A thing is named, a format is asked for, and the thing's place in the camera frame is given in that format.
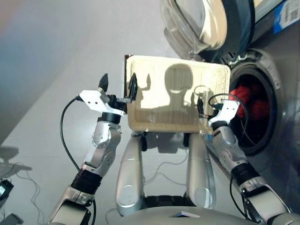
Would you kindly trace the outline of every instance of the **black device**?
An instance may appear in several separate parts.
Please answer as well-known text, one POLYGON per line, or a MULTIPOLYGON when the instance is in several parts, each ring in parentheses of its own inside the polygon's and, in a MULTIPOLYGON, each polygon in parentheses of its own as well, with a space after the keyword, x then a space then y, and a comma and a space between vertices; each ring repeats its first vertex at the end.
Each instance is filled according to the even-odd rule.
POLYGON ((0 182, 0 201, 8 197, 13 187, 14 185, 8 180, 3 180, 0 182))

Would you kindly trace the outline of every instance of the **electrical wire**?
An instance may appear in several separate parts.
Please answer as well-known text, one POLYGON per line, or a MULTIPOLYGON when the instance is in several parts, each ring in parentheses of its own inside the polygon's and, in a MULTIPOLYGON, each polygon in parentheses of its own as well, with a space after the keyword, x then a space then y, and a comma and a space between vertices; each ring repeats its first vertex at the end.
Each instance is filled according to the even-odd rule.
POLYGON ((20 175, 18 174, 18 171, 17 171, 16 168, 15 168, 16 165, 24 165, 24 164, 21 163, 21 162, 14 163, 13 166, 12 166, 12 168, 11 168, 7 173, 5 173, 5 174, 3 174, 3 175, 0 176, 0 179, 2 180, 6 175, 8 175, 9 173, 11 173, 13 170, 15 170, 14 173, 15 173, 15 175, 16 175, 18 178, 23 179, 23 180, 30 180, 30 181, 35 185, 35 192, 34 192, 32 198, 30 199, 30 201, 31 201, 31 203, 34 205, 34 207, 37 209, 37 213, 38 213, 38 215, 37 215, 37 223, 38 223, 39 225, 43 225, 43 224, 44 224, 44 220, 45 220, 45 214, 44 214, 44 212, 38 207, 38 205, 36 204, 36 200, 37 200, 38 195, 40 194, 41 188, 40 188, 40 186, 39 186, 39 185, 38 185, 38 184, 37 184, 37 183, 29 176, 28 171, 25 171, 27 177, 20 176, 20 175))
POLYGON ((116 210, 116 208, 111 208, 111 209, 109 209, 108 211, 106 211, 106 213, 105 213, 105 221, 106 221, 107 224, 109 224, 108 218, 107 218, 107 214, 108 214, 110 211, 113 211, 113 210, 116 210))
MULTIPOLYGON (((244 124, 243 124, 242 120, 240 120, 240 125, 242 126, 242 129, 244 129, 244 124)), ((245 136, 251 142, 251 144, 254 145, 254 147, 257 145, 254 141, 252 141, 252 139, 249 137, 249 135, 246 132, 245 132, 245 136)))
POLYGON ((28 174, 28 171, 25 171, 26 172, 26 175, 27 177, 22 177, 18 174, 18 172, 15 170, 15 174, 18 178, 20 179, 23 179, 23 180, 30 180, 34 185, 35 185, 35 193, 34 195, 32 196, 31 198, 31 203, 35 206, 35 208, 37 209, 37 213, 38 213, 38 216, 37 216, 37 223, 40 224, 40 225, 43 225, 44 223, 44 220, 45 220, 45 215, 44 215, 44 212, 37 206, 36 204, 36 199, 38 197, 38 195, 40 194, 41 192, 41 188, 40 186, 29 176, 28 174))
POLYGON ((244 212, 240 209, 240 207, 239 207, 238 204, 236 203, 236 201, 235 201, 235 199, 234 199, 234 197, 233 197, 232 185, 233 185, 233 176, 231 176, 231 178, 230 178, 230 184, 229 184, 229 192, 230 192, 230 196, 231 196, 231 198, 232 198, 232 201, 233 201, 235 207, 237 208, 237 210, 242 214, 242 216, 243 216, 246 220, 252 221, 251 219, 249 219, 249 217, 246 215, 246 213, 244 213, 244 212))
POLYGON ((185 153, 186 153, 185 158, 184 158, 181 162, 179 162, 179 163, 162 162, 162 163, 157 167, 156 171, 154 172, 154 175, 153 175, 150 179, 144 181, 144 185, 150 184, 153 180, 155 180, 155 178, 156 178, 159 174, 161 174, 161 175, 163 175, 167 180, 169 180, 169 181, 171 181, 171 182, 173 182, 173 183, 175 183, 175 184, 185 186, 186 184, 181 184, 181 183, 175 182, 175 181, 173 181, 171 178, 167 177, 164 173, 158 172, 159 169, 160 169, 160 167, 161 167, 163 164, 180 165, 180 164, 184 163, 184 162, 186 161, 186 159, 188 158, 188 152, 187 152, 187 150, 185 150, 185 153))
MULTIPOLYGON (((70 158, 71 162, 73 163, 73 165, 75 166, 76 170, 79 171, 80 168, 78 166, 78 164, 75 162, 75 160, 73 159, 67 145, 66 145, 66 142, 65 142, 65 139, 64 139, 64 134, 63 134, 63 121, 64 121, 64 117, 65 117, 65 113, 67 111, 67 109, 69 108, 69 106, 75 102, 76 100, 78 101, 81 101, 82 99, 79 97, 79 96, 76 96, 75 98, 73 98, 66 106, 65 108, 63 109, 62 113, 61 113, 61 117, 60 117, 60 138, 61 138, 61 142, 62 142, 62 145, 64 146, 64 149, 67 153, 67 156, 70 158)), ((96 207, 96 200, 94 199, 93 200, 93 220, 92 220, 92 223, 91 225, 94 225, 95 224, 95 221, 96 221, 96 213, 97 213, 97 207, 96 207)))
POLYGON ((243 101, 239 97, 237 97, 235 95, 227 94, 227 93, 221 93, 221 94, 216 94, 216 95, 214 95, 214 96, 212 96, 212 97, 209 98, 208 104, 211 107, 213 107, 213 105, 211 104, 211 100, 213 98, 217 97, 217 96, 229 96, 229 97, 233 97, 233 98, 235 98, 242 105, 242 107, 244 109, 244 112, 245 112, 245 123, 244 123, 244 129, 243 129, 243 134, 242 134, 242 135, 244 135, 246 133, 246 129, 247 129, 247 125, 248 125, 248 120, 249 120, 249 114, 248 114, 248 110, 246 108, 246 105, 243 103, 243 101))
POLYGON ((61 117, 60 117, 60 138, 61 138, 61 142, 62 142, 62 145, 64 146, 64 149, 67 153, 67 156, 69 156, 71 162, 73 163, 73 165, 75 166, 76 170, 79 171, 80 168, 79 166, 77 165, 77 163, 75 162, 75 160, 73 159, 71 153, 69 152, 68 150, 68 147, 66 145, 66 142, 65 142, 65 139, 64 139, 64 134, 63 134, 63 129, 62 129, 62 125, 63 125, 63 121, 64 121, 64 117, 65 117, 65 113, 68 109, 68 107, 77 100, 77 97, 73 98, 64 108, 64 110, 62 111, 61 113, 61 117))

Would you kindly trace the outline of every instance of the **black cable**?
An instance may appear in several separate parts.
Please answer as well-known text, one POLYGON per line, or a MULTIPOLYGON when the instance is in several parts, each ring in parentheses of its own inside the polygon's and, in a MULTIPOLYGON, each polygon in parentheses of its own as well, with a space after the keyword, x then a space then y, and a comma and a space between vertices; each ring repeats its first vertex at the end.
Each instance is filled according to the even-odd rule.
MULTIPOLYGON (((64 134, 63 134, 63 129, 62 129, 62 125, 63 125, 63 121, 64 121, 64 116, 65 116, 65 113, 68 109, 68 107, 73 103, 75 102, 76 100, 78 101, 82 101, 82 99, 79 97, 79 96, 76 96, 75 98, 73 98, 64 108, 64 110, 62 111, 61 113, 61 118, 60 118, 60 138, 61 138, 61 142, 62 142, 62 145, 64 146, 64 149, 67 153, 67 156, 69 156, 70 160, 72 161, 73 165, 75 166, 76 170, 79 171, 80 168, 79 166, 77 165, 77 163, 75 162, 75 160, 73 159, 71 153, 69 152, 69 149, 66 145, 66 142, 65 142, 65 139, 64 139, 64 134)), ((93 200, 93 220, 92 220, 92 223, 91 225, 94 225, 95 224, 95 221, 96 221, 96 212, 97 212, 97 207, 96 207, 96 201, 95 199, 93 200)))
POLYGON ((230 185, 229 185, 229 192, 230 192, 230 196, 232 198, 232 201, 233 201, 235 207, 238 209, 238 211, 242 214, 242 216, 245 217, 246 220, 252 221, 251 219, 248 218, 248 216, 245 213, 243 213, 243 211, 240 209, 240 207, 236 203, 236 201, 235 201, 235 199, 233 197, 232 185, 233 185, 233 176, 231 176, 231 178, 230 178, 230 185))
POLYGON ((216 95, 214 95, 214 96, 212 96, 208 99, 208 104, 211 107, 213 107, 213 105, 211 104, 211 100, 213 98, 217 97, 217 96, 230 96, 230 97, 233 97, 242 105, 242 107, 244 109, 244 112, 245 112, 245 124, 244 124, 244 129, 243 129, 243 134, 242 134, 242 135, 244 135, 246 133, 246 128, 247 128, 248 120, 249 120, 249 115, 248 115, 248 110, 246 108, 246 105, 243 103, 243 101, 239 97, 237 97, 235 95, 232 95, 232 94, 222 93, 222 94, 216 94, 216 95))
POLYGON ((95 221, 96 221, 96 200, 94 199, 93 200, 93 220, 92 220, 92 223, 91 225, 94 225, 95 224, 95 221))
POLYGON ((63 134, 63 130, 62 130, 62 124, 63 124, 63 121, 64 121, 64 116, 65 116, 65 113, 66 113, 66 110, 68 109, 68 107, 77 100, 77 97, 73 98, 64 108, 64 110, 62 111, 62 114, 61 114, 61 118, 60 118, 60 138, 61 138, 61 142, 62 142, 62 145, 64 146, 65 148, 65 151, 67 153, 67 156, 69 156, 70 160, 72 161, 73 165, 75 166, 76 170, 79 171, 80 168, 79 166, 77 165, 77 163, 75 162, 75 160, 73 159, 71 153, 69 152, 68 148, 67 148, 67 145, 66 145, 66 142, 65 142, 65 139, 64 139, 64 134, 63 134))

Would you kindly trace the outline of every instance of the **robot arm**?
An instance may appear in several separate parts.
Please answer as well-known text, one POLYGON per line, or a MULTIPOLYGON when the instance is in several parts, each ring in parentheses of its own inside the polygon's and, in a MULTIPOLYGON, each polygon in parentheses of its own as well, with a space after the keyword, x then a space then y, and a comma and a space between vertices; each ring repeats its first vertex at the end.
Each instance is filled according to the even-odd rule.
POLYGON ((87 209, 94 200, 94 194, 115 159, 115 151, 120 143, 120 122, 126 103, 135 100, 137 82, 133 75, 129 82, 129 96, 116 98, 107 96, 107 74, 102 77, 98 90, 84 90, 80 98, 86 105, 102 113, 92 136, 95 149, 86 156, 80 171, 75 176, 55 205, 45 224, 87 225, 91 213, 87 209))
POLYGON ((244 207, 247 213, 258 223, 274 224, 277 217, 288 218, 291 222, 293 215, 290 214, 291 210, 251 166, 246 155, 239 148, 236 136, 228 127, 239 103, 223 100, 222 104, 218 115, 209 120, 209 125, 213 128, 212 144, 215 149, 213 154, 239 185, 240 192, 245 198, 244 207))

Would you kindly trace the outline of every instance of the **robot forearm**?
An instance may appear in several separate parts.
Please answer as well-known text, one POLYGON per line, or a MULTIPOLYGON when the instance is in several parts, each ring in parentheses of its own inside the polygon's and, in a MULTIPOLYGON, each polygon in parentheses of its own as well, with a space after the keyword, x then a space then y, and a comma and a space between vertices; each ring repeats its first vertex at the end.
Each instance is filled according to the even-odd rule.
POLYGON ((235 178, 246 199, 244 207, 252 220, 267 224, 270 219, 290 213, 290 209, 266 180, 248 163, 238 140, 226 121, 215 121, 213 127, 214 154, 221 165, 235 178))

